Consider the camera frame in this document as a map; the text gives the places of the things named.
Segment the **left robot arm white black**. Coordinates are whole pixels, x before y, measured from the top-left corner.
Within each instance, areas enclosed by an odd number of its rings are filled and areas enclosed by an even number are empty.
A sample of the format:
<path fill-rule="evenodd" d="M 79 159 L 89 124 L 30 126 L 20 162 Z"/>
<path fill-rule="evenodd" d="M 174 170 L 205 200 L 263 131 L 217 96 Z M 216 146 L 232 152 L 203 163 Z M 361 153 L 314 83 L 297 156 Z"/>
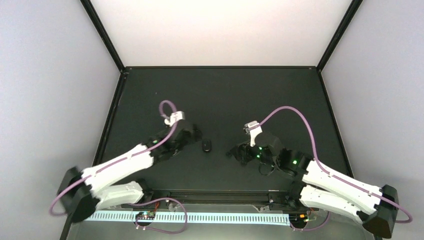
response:
<path fill-rule="evenodd" d="M 68 169 L 55 201 L 62 204 L 64 214 L 72 223 L 86 220 L 97 210 L 136 204 L 145 194 L 142 185 L 136 180 L 125 184 L 117 182 L 169 160 L 201 138 L 202 132 L 196 124 L 179 120 L 107 162 L 83 170 L 76 166 Z"/>

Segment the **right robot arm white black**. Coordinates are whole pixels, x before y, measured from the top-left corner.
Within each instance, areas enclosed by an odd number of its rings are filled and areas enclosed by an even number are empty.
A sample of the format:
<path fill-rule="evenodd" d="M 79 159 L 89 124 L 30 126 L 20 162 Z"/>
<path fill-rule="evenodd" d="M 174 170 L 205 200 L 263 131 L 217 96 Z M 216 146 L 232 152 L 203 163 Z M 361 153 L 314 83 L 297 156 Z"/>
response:
<path fill-rule="evenodd" d="M 262 132 L 233 146 L 226 155 L 242 166 L 251 161 L 282 171 L 292 178 L 284 203 L 293 210 L 301 206 L 321 209 L 350 218 L 371 234 L 390 239 L 399 209 L 398 191 L 360 182 L 344 175 L 311 155 L 287 149 L 280 139 Z"/>

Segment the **right circuit board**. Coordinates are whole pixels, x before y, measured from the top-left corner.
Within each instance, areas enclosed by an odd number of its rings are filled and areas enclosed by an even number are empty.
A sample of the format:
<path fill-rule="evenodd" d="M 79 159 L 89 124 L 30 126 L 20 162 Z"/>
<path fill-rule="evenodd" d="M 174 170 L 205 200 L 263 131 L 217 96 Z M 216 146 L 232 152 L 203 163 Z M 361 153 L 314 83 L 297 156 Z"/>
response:
<path fill-rule="evenodd" d="M 290 222 L 310 222 L 315 221 L 317 219 L 316 216 L 311 216 L 308 214 L 290 214 L 289 221 Z"/>

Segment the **circuit board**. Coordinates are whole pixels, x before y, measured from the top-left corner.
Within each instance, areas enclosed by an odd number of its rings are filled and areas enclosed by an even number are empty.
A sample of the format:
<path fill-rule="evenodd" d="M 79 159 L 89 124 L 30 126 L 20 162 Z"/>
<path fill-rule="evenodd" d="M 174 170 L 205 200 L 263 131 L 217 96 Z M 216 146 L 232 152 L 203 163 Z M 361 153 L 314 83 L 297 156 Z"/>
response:
<path fill-rule="evenodd" d="M 316 216 L 311 216 L 308 214 L 290 214 L 289 221 L 290 222 L 310 222 L 315 221 L 317 219 Z"/>
<path fill-rule="evenodd" d="M 156 213 L 154 211 L 141 211 L 135 216 L 135 219 L 137 221 L 147 221 L 154 220 L 155 217 Z"/>

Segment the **left circuit board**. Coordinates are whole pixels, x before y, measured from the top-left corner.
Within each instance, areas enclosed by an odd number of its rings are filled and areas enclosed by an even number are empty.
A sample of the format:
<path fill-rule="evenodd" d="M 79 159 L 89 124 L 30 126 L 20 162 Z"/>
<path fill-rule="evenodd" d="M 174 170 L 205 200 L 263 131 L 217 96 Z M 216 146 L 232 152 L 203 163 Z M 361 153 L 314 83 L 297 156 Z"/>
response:
<path fill-rule="evenodd" d="M 135 216 L 135 219 L 137 221 L 147 221 L 154 220 L 155 217 L 156 213 L 154 211 L 141 211 Z"/>

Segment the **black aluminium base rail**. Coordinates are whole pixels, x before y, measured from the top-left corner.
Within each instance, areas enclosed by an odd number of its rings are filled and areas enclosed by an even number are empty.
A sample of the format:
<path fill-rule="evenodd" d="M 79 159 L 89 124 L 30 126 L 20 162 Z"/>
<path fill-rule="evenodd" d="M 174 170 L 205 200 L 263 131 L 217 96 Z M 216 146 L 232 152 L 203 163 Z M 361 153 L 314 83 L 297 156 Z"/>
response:
<path fill-rule="evenodd" d="M 310 210 L 299 202 L 287 201 L 286 191 L 238 191 L 238 190 L 183 190 L 183 189 L 149 189 L 144 193 L 139 204 L 159 198 L 173 198 L 182 204 L 205 205 L 253 205 L 269 206 L 272 211 L 289 214 L 301 214 Z"/>

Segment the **black frame post left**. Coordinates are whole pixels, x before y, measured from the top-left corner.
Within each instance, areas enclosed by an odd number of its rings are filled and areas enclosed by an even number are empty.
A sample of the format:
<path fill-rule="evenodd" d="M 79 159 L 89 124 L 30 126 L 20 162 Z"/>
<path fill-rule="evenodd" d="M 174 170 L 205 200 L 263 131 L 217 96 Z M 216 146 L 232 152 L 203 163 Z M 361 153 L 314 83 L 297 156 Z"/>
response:
<path fill-rule="evenodd" d="M 107 33 L 106 28 L 104 27 L 97 11 L 91 0 L 80 0 L 85 12 L 90 18 L 93 26 L 95 27 L 100 39 L 102 40 L 104 46 L 106 47 L 109 55 L 111 56 L 113 62 L 115 63 L 117 69 L 122 73 L 125 70 L 125 65 L 123 64 L 109 34 Z"/>

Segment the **black frame post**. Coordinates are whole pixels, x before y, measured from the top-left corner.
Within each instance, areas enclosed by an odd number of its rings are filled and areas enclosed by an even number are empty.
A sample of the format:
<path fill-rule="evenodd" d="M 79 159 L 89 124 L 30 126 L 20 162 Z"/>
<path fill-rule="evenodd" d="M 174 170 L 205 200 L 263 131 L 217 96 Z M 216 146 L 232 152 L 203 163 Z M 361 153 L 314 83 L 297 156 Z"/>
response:
<path fill-rule="evenodd" d="M 123 64 L 109 34 L 107 33 L 106 28 L 104 27 L 97 11 L 91 0 L 80 0 L 85 12 L 90 18 L 93 26 L 95 27 L 100 39 L 102 40 L 104 46 L 106 47 L 109 55 L 111 56 L 113 62 L 115 63 L 117 69 L 122 73 L 125 70 L 125 65 Z"/>
<path fill-rule="evenodd" d="M 346 32 L 347 28 L 349 27 L 351 21 L 353 20 L 355 14 L 357 13 L 358 9 L 360 8 L 363 0 L 352 0 L 343 15 L 340 23 L 338 24 L 329 44 L 327 45 L 321 59 L 319 60 L 316 69 L 319 73 L 323 71 L 326 64 L 328 63 L 331 55 L 335 51 L 338 43 L 342 39 L 344 33 Z"/>

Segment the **black frame post right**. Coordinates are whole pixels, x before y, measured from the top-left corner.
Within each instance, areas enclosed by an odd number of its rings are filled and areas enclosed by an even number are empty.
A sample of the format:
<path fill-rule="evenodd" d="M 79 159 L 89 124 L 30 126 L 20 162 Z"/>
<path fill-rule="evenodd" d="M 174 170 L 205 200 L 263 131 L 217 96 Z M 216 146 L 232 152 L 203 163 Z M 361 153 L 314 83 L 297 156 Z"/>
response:
<path fill-rule="evenodd" d="M 326 64 L 328 63 L 331 55 L 335 51 L 338 43 L 342 39 L 344 33 L 346 32 L 347 28 L 349 27 L 351 21 L 353 20 L 355 14 L 357 13 L 358 9 L 360 8 L 363 0 L 352 0 L 343 15 L 340 23 L 338 24 L 329 44 L 327 45 L 321 59 L 319 60 L 316 69 L 319 73 L 323 71 Z"/>

